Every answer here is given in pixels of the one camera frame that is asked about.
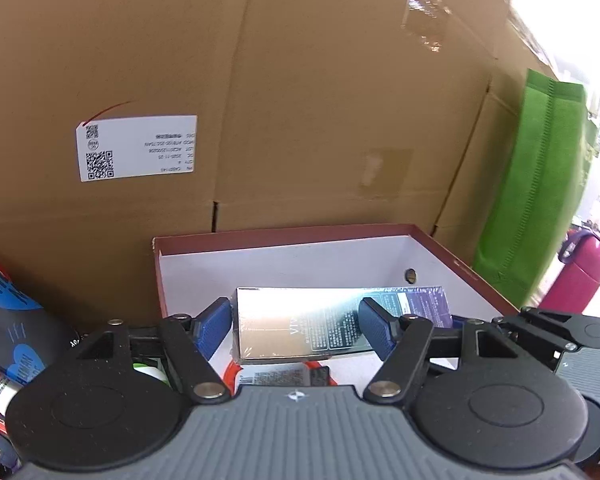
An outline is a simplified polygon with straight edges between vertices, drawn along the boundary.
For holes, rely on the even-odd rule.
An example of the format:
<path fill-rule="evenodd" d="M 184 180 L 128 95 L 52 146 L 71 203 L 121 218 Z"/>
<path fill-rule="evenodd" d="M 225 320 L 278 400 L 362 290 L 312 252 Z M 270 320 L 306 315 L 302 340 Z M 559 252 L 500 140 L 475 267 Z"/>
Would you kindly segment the silver purple cosmetic box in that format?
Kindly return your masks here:
<path fill-rule="evenodd" d="M 440 286 L 386 288 L 245 287 L 235 290 L 233 353 L 239 363 L 318 361 L 370 351 L 358 307 L 370 297 L 389 314 L 453 325 Z"/>

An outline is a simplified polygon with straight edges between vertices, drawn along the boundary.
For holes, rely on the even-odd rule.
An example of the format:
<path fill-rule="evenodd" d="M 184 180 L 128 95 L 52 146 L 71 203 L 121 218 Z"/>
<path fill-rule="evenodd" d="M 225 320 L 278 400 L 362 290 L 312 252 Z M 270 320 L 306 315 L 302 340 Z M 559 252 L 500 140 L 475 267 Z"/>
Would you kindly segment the green white round item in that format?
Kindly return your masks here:
<path fill-rule="evenodd" d="M 170 387 L 170 382 L 166 373 L 158 366 L 145 364 L 145 363 L 133 363 L 133 370 L 136 372 L 142 373 L 146 376 L 157 379 L 159 382 Z"/>

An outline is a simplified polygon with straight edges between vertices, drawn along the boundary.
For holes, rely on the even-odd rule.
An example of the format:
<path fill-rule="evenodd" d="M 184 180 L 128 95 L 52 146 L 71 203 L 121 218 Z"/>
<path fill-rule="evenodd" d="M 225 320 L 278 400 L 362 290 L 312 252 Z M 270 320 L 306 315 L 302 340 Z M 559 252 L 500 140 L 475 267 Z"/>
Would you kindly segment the dark red open box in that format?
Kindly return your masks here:
<path fill-rule="evenodd" d="M 239 287 L 399 287 L 407 271 L 444 289 L 450 310 L 490 321 L 515 308 L 414 224 L 306 226 L 157 237 L 164 315 L 197 315 Z"/>

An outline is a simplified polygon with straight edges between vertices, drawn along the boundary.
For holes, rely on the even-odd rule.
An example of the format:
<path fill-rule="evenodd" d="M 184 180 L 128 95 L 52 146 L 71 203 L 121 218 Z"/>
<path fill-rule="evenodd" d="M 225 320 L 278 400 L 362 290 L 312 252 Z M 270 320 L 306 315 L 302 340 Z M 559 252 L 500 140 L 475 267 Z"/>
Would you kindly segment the pink water bottle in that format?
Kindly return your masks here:
<path fill-rule="evenodd" d="M 560 246 L 557 257 L 562 270 L 539 308 L 583 313 L 600 288 L 600 235 L 590 230 L 572 233 Z"/>

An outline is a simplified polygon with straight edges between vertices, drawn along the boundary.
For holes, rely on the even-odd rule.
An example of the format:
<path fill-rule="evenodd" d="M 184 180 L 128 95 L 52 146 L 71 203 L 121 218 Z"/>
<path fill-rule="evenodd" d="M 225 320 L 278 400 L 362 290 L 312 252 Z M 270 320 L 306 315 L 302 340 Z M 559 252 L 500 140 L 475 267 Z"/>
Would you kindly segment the red white snack packet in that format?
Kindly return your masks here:
<path fill-rule="evenodd" d="M 299 388 L 337 385 L 329 367 L 315 361 L 256 365 L 232 361 L 224 370 L 222 379 L 233 394 L 242 386 Z"/>

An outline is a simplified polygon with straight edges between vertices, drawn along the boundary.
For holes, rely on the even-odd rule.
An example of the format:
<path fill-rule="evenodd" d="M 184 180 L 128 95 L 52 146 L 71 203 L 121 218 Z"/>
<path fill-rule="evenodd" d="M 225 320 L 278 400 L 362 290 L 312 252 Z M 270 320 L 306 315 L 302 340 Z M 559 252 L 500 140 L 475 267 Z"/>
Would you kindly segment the blue black printed package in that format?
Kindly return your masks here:
<path fill-rule="evenodd" d="M 0 270 L 0 370 L 27 384 L 80 341 L 66 322 L 47 312 Z"/>

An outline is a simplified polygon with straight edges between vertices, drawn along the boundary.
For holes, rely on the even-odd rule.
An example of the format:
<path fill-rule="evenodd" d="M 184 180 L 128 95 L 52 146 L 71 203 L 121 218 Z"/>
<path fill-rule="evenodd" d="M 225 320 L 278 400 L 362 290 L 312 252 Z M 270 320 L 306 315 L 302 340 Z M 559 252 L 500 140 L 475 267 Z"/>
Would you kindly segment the green fabric tote bag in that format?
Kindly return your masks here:
<path fill-rule="evenodd" d="M 516 307 L 538 287 L 581 198 L 585 101 L 580 84 L 528 71 L 513 151 L 472 264 Z"/>

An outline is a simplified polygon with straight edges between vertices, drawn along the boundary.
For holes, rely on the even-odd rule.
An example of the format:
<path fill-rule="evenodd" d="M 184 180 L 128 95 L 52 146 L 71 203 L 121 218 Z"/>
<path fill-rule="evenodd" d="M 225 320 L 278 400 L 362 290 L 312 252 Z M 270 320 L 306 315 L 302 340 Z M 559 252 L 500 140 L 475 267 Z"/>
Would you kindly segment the white barcode shipping label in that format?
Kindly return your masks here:
<path fill-rule="evenodd" d="M 197 117 L 95 119 L 76 127 L 83 182 L 189 174 L 195 168 Z"/>

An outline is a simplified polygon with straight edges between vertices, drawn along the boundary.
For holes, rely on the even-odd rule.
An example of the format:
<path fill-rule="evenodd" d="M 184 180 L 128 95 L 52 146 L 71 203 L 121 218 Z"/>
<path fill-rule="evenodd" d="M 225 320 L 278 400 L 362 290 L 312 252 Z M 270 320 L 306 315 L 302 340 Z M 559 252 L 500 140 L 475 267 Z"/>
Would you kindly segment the large brown cardboard box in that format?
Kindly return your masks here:
<path fill-rule="evenodd" d="M 0 0 L 0 269 L 95 324 L 158 315 L 160 235 L 414 224 L 470 261 L 534 63 L 509 1 Z M 175 115 L 192 172 L 80 179 L 78 125 Z"/>

